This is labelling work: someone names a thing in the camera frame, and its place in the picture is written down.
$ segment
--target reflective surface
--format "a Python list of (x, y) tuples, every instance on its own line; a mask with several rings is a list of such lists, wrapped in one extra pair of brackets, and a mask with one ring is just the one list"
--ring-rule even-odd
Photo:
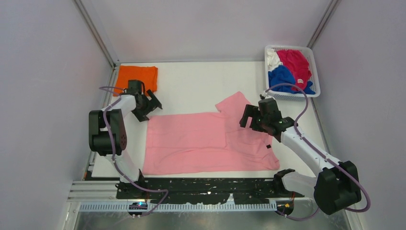
[[(295, 200), (292, 216), (312, 214), (308, 200)], [(153, 213), (143, 218), (129, 218), (123, 212), (80, 212), (76, 230), (350, 230), (347, 216), (340, 211), (331, 216), (319, 212), (307, 221), (292, 221), (274, 212), (181, 212)]]

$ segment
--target folded orange shirt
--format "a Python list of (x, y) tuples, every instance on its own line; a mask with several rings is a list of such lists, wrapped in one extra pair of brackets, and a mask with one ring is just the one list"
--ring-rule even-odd
[[(128, 80), (140, 80), (145, 84), (145, 92), (157, 90), (158, 68), (140, 67), (140, 66), (120, 66), (116, 87), (128, 88)], [(115, 92), (121, 93), (120, 90), (114, 89)]]

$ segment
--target pink cloth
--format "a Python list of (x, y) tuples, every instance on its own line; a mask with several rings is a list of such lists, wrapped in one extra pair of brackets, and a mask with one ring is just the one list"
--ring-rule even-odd
[(143, 173), (279, 169), (279, 160), (266, 147), (272, 137), (239, 126), (246, 104), (249, 101), (237, 92), (216, 105), (219, 113), (151, 117)]
[(312, 76), (312, 72), (309, 70), (309, 62), (306, 57), (299, 50), (279, 50), (276, 52), (279, 59), (284, 66), (292, 73), (297, 86), (302, 90), (306, 88), (307, 81)]

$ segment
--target white basket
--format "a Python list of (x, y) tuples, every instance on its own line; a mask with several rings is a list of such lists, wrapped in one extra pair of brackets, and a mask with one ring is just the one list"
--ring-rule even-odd
[[(317, 70), (316, 70), (316, 63), (315, 63), (315, 57), (313, 56), (313, 51), (307, 47), (301, 47), (301, 46), (266, 46), (265, 47), (265, 82), (266, 82), (266, 87), (269, 89), (269, 80), (268, 80), (268, 62), (267, 62), (267, 49), (274, 49), (275, 51), (278, 50), (288, 50), (288, 49), (294, 49), (294, 50), (299, 50), (302, 52), (304, 57), (307, 59), (309, 62), (309, 68), (310, 71), (312, 72), (312, 76), (310, 77), (310, 81), (313, 82), (313, 85), (310, 86), (310, 89), (315, 92), (315, 94), (307, 94), (307, 97), (318, 97), (320, 95), (320, 84), (318, 82), (318, 76), (317, 76)], [(278, 91), (268, 91), (268, 95), (274, 97), (275, 99), (282, 99), (282, 100), (291, 100), (291, 101), (302, 101), (305, 99), (303, 94), (297, 93), (289, 93), (289, 92), (278, 92)]]

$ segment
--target folded cloth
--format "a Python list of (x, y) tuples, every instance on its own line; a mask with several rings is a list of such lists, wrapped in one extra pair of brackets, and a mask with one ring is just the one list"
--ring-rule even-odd
[(148, 122), (143, 173), (276, 170), (272, 137), (239, 120), (249, 101), (241, 92), (216, 105), (219, 113), (153, 116)]
[(157, 90), (158, 68), (155, 66), (120, 66), (115, 86), (123, 89), (128, 88), (128, 80), (140, 80), (145, 85), (145, 91), (151, 90), (155, 92)]
[(278, 66), (283, 64), (274, 49), (267, 49), (267, 55), (268, 55), (268, 57), (267, 57), (268, 71), (272, 71), (272, 70), (276, 69)]
[[(270, 86), (274, 86), (280, 83), (290, 83), (295, 84), (294, 77), (292, 73), (288, 70), (286, 66), (278, 66), (273, 71), (268, 71), (268, 81)], [(303, 91), (306, 94), (315, 94), (313, 90), (310, 89), (310, 86), (313, 85), (313, 82), (308, 81), (306, 87)], [(289, 93), (301, 93), (291, 86), (278, 86), (272, 89), (272, 91), (278, 92), (289, 92)]]
[(277, 51), (279, 59), (292, 73), (296, 85), (302, 90), (306, 88), (312, 73), (309, 70), (309, 62), (299, 50), (279, 50)]

